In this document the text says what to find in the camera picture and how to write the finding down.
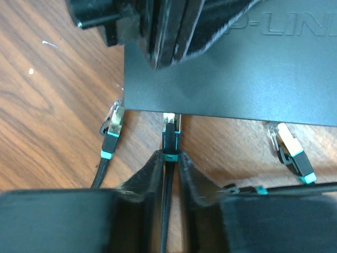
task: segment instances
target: tp-link logo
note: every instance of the tp-link logo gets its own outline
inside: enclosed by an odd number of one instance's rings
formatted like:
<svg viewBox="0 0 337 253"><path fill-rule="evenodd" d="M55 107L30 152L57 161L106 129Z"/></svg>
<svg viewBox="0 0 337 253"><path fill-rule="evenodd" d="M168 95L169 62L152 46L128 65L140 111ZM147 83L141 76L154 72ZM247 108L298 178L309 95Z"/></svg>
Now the tp-link logo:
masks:
<svg viewBox="0 0 337 253"><path fill-rule="evenodd" d="M312 14L306 12L246 14L227 32L256 27L262 35L337 37L337 12Z"/></svg>

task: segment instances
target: table surface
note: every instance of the table surface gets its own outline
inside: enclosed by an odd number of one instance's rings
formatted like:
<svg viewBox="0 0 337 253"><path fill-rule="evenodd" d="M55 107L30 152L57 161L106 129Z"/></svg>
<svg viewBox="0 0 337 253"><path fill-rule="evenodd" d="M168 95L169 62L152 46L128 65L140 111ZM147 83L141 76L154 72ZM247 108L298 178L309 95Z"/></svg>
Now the table surface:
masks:
<svg viewBox="0 0 337 253"><path fill-rule="evenodd" d="M86 188L100 158L98 131L123 96L123 47L72 26L63 1L2 0L0 191ZM219 185L296 184L272 152L264 122L183 117L182 148ZM337 181L337 128L289 124L319 182ZM115 187L161 145L160 113L127 111L103 187ZM181 251L177 175L170 252Z"/></svg>

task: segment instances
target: wood grain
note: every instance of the wood grain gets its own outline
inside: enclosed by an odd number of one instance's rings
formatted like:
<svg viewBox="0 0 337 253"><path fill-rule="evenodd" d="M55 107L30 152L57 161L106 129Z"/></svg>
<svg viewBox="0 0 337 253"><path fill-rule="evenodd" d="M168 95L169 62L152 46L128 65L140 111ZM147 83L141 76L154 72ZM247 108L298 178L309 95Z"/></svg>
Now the wood grain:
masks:
<svg viewBox="0 0 337 253"><path fill-rule="evenodd" d="M98 131L122 97L123 47L73 27L63 1L0 0L0 191L91 185ZM137 171L161 145L162 115L128 111L104 187ZM317 171L337 181L337 128L290 124ZM183 149L220 185L296 184L270 146L263 122L183 117ZM177 176L170 252L181 250Z"/></svg>

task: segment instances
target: cable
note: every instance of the cable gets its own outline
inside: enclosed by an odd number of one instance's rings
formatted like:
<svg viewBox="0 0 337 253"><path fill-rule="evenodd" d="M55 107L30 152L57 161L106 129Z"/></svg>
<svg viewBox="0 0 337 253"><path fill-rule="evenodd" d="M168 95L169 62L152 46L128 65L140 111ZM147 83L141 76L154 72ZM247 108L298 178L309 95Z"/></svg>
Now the cable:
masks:
<svg viewBox="0 0 337 253"><path fill-rule="evenodd" d="M337 182L317 183L300 186L284 186L267 189L268 194L322 194L337 191Z"/></svg>
<svg viewBox="0 0 337 253"><path fill-rule="evenodd" d="M101 186L106 175L109 162L116 150L122 130L125 112L125 108L122 106L122 104L123 101L121 99L117 99L114 102L101 126L100 134L104 136L101 149L101 160L91 188L99 188Z"/></svg>
<svg viewBox="0 0 337 253"><path fill-rule="evenodd" d="M174 167L175 167L175 162L166 162L165 164L163 203L162 203L162 234L161 234L160 253L166 252L167 237L169 235L168 231L169 231L169 221L170 221Z"/></svg>
<svg viewBox="0 0 337 253"><path fill-rule="evenodd" d="M96 176L91 185L91 188L99 188L101 186L105 178L109 162L110 162L109 159L101 158L100 164L98 165Z"/></svg>

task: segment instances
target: black object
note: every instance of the black object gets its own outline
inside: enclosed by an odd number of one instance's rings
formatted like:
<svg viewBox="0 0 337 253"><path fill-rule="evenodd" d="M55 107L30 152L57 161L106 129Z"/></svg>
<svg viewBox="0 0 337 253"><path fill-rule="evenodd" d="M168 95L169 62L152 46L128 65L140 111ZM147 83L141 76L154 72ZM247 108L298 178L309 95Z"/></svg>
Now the black object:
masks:
<svg viewBox="0 0 337 253"><path fill-rule="evenodd" d="M109 162L115 153L120 139L125 112L122 104L123 101L121 99L117 99L114 102L100 128L100 134L104 136L104 140L101 149L101 160L91 188L99 188L101 186L106 175Z"/></svg>
<svg viewBox="0 0 337 253"><path fill-rule="evenodd" d="M268 0L177 66L154 71L126 45L125 108L337 126L336 69L337 2Z"/></svg>
<svg viewBox="0 0 337 253"><path fill-rule="evenodd" d="M163 158L162 150L154 152L116 189L2 194L1 251L159 252ZM337 183L288 188L284 194L271 188L266 196L230 194L198 171L185 152L178 164L184 252L336 252L337 202L317 193L336 190ZM308 188L313 191L304 193Z"/></svg>
<svg viewBox="0 0 337 253"><path fill-rule="evenodd" d="M81 29L97 27L107 46L138 41L154 69L206 51L258 0L66 0Z"/></svg>
<svg viewBox="0 0 337 253"><path fill-rule="evenodd" d="M175 163L178 161L181 144L181 116L163 117L162 149L165 163L162 200L162 231L160 253L166 252L171 211L172 185Z"/></svg>
<svg viewBox="0 0 337 253"><path fill-rule="evenodd" d="M284 152L282 146L279 146L279 152L277 154L280 161L304 183L306 183L306 178L310 176L314 177L314 181L316 180L314 169L304 151L292 157Z"/></svg>

